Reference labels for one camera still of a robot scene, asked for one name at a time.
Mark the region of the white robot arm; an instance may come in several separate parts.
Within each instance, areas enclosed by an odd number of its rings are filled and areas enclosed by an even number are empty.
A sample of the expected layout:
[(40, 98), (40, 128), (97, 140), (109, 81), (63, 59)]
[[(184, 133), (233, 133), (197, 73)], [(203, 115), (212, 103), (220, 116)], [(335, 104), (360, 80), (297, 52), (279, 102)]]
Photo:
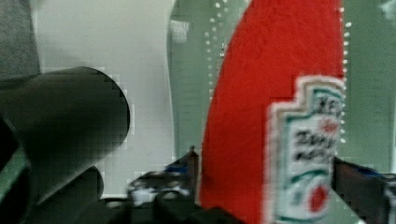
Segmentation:
[[(183, 172), (149, 173), (128, 197), (133, 221), (323, 224), (338, 194), (365, 224), (395, 224), (395, 182), (337, 157), (341, 79), (299, 77), (288, 101), (220, 80), (203, 147)], [(1, 83), (2, 224), (24, 221), (65, 182), (120, 146), (130, 107), (104, 73), (77, 67)]]

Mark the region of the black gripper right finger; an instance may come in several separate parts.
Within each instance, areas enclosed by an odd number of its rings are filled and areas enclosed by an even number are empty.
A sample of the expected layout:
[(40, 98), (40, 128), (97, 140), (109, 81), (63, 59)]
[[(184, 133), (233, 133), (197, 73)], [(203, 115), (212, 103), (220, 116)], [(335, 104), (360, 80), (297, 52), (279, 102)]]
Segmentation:
[(366, 224), (395, 224), (395, 174), (333, 159), (332, 189)]

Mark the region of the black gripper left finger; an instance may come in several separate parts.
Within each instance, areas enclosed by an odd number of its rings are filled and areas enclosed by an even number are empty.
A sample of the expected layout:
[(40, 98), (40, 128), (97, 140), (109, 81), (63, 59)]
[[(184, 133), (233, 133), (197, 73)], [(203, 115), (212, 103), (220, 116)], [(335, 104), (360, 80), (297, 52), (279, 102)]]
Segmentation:
[(161, 171), (147, 172), (127, 186), (127, 224), (243, 224), (220, 207), (195, 201), (199, 155), (195, 146)]

